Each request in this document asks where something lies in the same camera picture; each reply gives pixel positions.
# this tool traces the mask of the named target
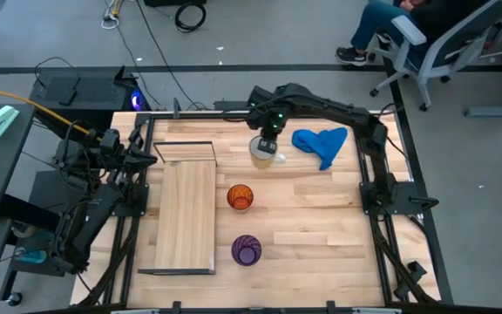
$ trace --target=orange cup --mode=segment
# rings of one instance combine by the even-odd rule
[[[246,185],[237,184],[227,191],[227,203],[238,214],[245,214],[253,203],[253,191]]]

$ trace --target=office chair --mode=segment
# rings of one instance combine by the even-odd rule
[[[441,78],[446,83],[454,73],[476,61],[484,50],[489,30],[501,18],[502,0],[489,0],[431,45],[407,17],[394,18],[392,23],[404,35],[404,42],[400,47],[390,43],[388,50],[375,49],[375,52],[390,59],[396,73],[373,89],[370,95],[376,97],[383,87],[401,77],[411,76],[424,98],[419,109],[426,112],[431,106],[427,81]]]

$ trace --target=wooden table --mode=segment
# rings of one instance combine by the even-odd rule
[[[112,127],[121,132],[122,140],[133,129],[135,115],[114,115]],[[383,123],[389,128],[390,138],[401,146],[394,118],[383,117]],[[216,275],[137,273],[138,269],[153,267],[163,174],[159,161],[149,168],[146,178],[150,194],[139,225],[128,307],[170,308],[173,301],[190,308],[323,307],[328,300],[336,301],[336,306],[383,305],[369,219],[362,211],[358,190],[361,175],[353,133],[348,128],[348,138],[327,171],[319,171],[320,161],[315,155],[299,151],[290,142],[297,129],[320,132],[337,127],[342,126],[325,119],[290,120],[278,140],[279,153],[286,155],[286,161],[259,170],[248,152],[248,142],[257,131],[249,130],[245,123],[157,120],[153,141],[214,143],[218,160]],[[390,171],[399,181],[409,180],[404,157],[390,145],[387,153]],[[228,189],[238,183],[254,191],[253,207],[245,215],[234,213],[226,200]],[[404,216],[394,217],[394,224],[404,264],[418,261],[424,266],[428,274],[420,284],[438,299],[424,234]],[[110,218],[92,245],[91,265],[82,274],[89,285],[98,281],[109,263],[115,226],[116,219]],[[239,266],[230,253],[234,239],[245,234],[257,237],[262,244],[262,258],[252,267]],[[387,265],[394,290],[396,278],[390,263]],[[122,274],[120,269],[117,283]],[[113,301],[119,300],[119,290],[120,284],[116,284]],[[85,287],[77,282],[71,302],[85,295]]]

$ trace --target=blue towel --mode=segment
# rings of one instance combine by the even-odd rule
[[[321,158],[319,170],[332,166],[332,161],[340,151],[340,147],[348,136],[348,130],[343,127],[332,131],[321,131],[315,134],[309,130],[297,130],[292,135],[292,144],[305,153],[315,153]]]

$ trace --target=concrete floor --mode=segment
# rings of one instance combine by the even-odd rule
[[[170,65],[333,65],[334,49],[349,43],[363,6],[364,1],[357,0],[210,0],[206,23],[192,34],[177,32],[167,17],[144,9]],[[31,68],[54,56],[75,66],[132,65],[117,31],[100,27],[104,7],[98,0],[6,1],[0,12],[0,67]],[[137,5],[125,1],[120,19],[135,58],[142,58],[138,65],[163,65]],[[491,65],[502,65],[502,57]],[[48,66],[65,65],[55,61]],[[177,97],[183,107],[189,105],[168,73],[143,76],[161,103],[171,107]],[[220,99],[244,100],[254,85],[274,88],[290,81],[373,110],[393,101],[389,90],[375,99],[369,96],[369,90],[386,78],[384,72],[196,68],[176,77],[193,100],[209,106]],[[0,75],[0,90],[28,96],[33,82],[32,74]],[[413,82],[403,80],[400,86],[428,192],[441,201],[434,215],[454,301],[502,307],[502,119],[462,115],[466,106],[502,104],[502,72],[460,73],[447,85],[432,82],[434,106],[428,113],[417,109],[422,101]],[[14,102],[0,98],[0,103]],[[49,160],[57,143],[54,134],[33,127],[24,151]],[[21,155],[8,193],[28,199],[35,173],[46,169]],[[0,284],[5,267],[6,263],[0,266]],[[73,281],[72,276],[21,274],[15,290],[24,293],[23,304],[10,308],[0,303],[0,313],[63,308]]]

